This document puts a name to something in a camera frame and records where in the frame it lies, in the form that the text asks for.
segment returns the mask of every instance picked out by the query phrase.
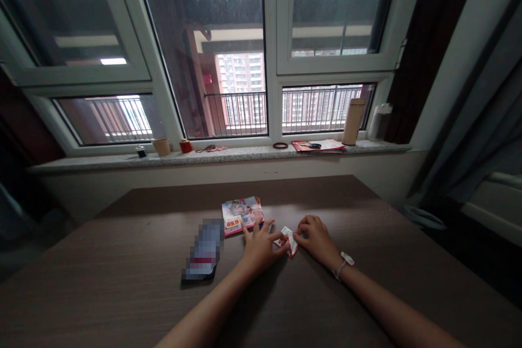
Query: forearm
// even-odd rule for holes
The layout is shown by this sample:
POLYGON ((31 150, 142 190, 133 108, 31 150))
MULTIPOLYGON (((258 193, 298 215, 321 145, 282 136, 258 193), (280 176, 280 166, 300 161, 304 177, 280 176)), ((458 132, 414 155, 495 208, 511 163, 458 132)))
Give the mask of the forearm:
POLYGON ((463 347, 442 328, 358 269, 345 266, 340 279, 359 297, 399 347, 463 347))
POLYGON ((253 277, 253 273, 240 262, 156 347, 186 348, 211 345, 253 277))

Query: phone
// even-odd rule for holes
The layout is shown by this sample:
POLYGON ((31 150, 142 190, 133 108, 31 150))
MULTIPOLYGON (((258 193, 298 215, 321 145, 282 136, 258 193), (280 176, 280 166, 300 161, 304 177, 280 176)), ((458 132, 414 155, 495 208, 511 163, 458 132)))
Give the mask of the phone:
POLYGON ((200 226, 194 246, 190 248, 186 268, 182 270, 182 285, 199 284, 214 278, 223 243, 223 234, 223 219, 200 226))

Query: brown table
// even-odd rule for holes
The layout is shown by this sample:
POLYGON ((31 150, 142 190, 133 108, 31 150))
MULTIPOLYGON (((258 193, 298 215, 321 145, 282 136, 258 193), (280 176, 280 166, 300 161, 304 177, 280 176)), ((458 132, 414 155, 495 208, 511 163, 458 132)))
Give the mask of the brown table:
MULTIPOLYGON (((277 229, 321 216, 361 270, 470 347, 522 346, 522 313, 353 176, 132 190, 0 287, 1 344, 154 345, 243 253, 225 239, 214 282, 181 289, 198 225, 252 195, 277 229)), ((217 344, 393 346, 303 249, 248 288, 217 344)))

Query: window frame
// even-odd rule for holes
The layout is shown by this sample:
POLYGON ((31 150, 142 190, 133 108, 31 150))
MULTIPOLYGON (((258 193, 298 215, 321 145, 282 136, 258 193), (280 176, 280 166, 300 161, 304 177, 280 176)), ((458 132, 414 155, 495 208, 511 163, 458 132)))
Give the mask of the window frame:
MULTIPOLYGON (((148 13, 147 0, 124 0, 132 21, 141 52, 147 61, 151 80, 129 83, 66 84, 45 87, 25 87, 23 92, 30 100, 46 126, 69 157, 100 156, 109 154, 134 153, 135 144, 106 146, 79 146, 64 119, 51 101, 56 97, 78 97, 99 95, 124 95, 153 93, 159 114, 163 120, 167 138, 174 151, 179 151, 178 141, 184 138, 182 119, 178 116, 177 103, 172 93, 172 79, 177 75, 166 72, 165 62, 160 50, 158 36, 148 13)), ((308 134, 282 134, 282 89, 284 86, 306 86, 321 84, 376 83, 370 113, 375 107, 386 102, 393 80, 392 71, 380 72, 331 72, 304 74, 277 74, 277 0, 264 0, 264 38, 265 38, 265 90, 268 119, 268 135, 234 138, 208 138, 191 140, 194 149, 209 144, 229 147, 271 146, 274 142, 293 140, 319 140, 334 138, 340 140, 342 131, 308 134)), ((359 132, 365 138, 366 131, 359 132)), ((142 144, 149 152, 154 152, 151 143, 142 144)))
POLYGON ((395 68, 417 0, 391 0, 381 46, 375 54, 292 57, 294 0, 277 0, 277 74, 378 72, 395 68))
POLYGON ((3 10, 0 10, 0 56, 4 59, 4 71, 18 86, 150 80, 151 75, 125 1, 107 0, 107 4, 122 40, 120 45, 127 53, 127 64, 38 67, 3 10))

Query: granite window sill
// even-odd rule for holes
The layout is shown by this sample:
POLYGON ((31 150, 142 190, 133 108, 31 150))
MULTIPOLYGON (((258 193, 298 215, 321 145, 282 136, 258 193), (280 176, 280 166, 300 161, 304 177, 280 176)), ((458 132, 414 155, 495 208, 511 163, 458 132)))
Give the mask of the granite window sill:
POLYGON ((276 150, 271 146, 263 146, 229 148, 227 150, 217 152, 196 153, 192 151, 187 154, 181 152, 172 152, 170 155, 162 158, 159 158, 156 153, 151 153, 146 158, 142 159, 138 158, 138 156, 134 154, 82 158, 64 158, 42 165, 30 167, 28 171, 33 174, 47 174, 90 170, 117 170, 133 169, 139 167, 178 166, 270 159, 321 159, 325 156, 342 159, 346 156, 361 153, 388 153, 408 151, 411 149, 411 145, 397 145, 385 141, 358 140, 355 146, 347 146, 346 148, 348 152, 344 154, 303 154, 295 152, 292 146, 290 146, 286 150, 276 150))

